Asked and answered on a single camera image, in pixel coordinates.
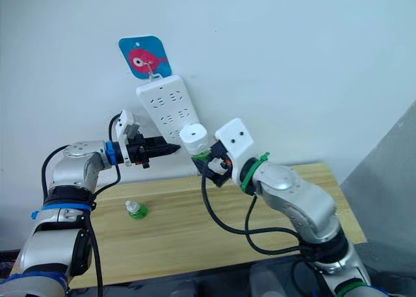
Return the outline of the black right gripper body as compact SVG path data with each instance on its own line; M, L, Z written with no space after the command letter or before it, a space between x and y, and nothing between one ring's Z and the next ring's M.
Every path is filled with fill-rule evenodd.
M210 156L209 169L211 174L206 176L217 187L221 187L231 178L233 165L228 156L225 145L221 141L215 142L207 151L202 153L203 156Z

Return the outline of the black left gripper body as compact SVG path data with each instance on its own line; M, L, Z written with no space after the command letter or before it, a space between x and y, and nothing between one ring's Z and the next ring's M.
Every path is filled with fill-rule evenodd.
M145 138L143 134L136 133L134 137L128 138L127 141L126 148L130 161L136 165L141 165L143 169L149 168L152 138Z

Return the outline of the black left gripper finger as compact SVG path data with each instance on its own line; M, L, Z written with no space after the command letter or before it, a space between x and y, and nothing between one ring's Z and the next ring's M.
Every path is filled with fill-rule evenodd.
M167 141L162 136L145 138L147 148L159 148L168 145Z
M161 157L175 153L181 148L177 144L162 144L156 146L147 147L146 153L148 157Z

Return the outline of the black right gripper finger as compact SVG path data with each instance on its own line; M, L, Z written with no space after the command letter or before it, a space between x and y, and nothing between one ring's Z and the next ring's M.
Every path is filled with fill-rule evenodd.
M208 155L206 156L193 155L192 156L192 161L201 175L209 176L211 174L211 170L209 169L209 166L208 166L209 159L210 159L210 156Z

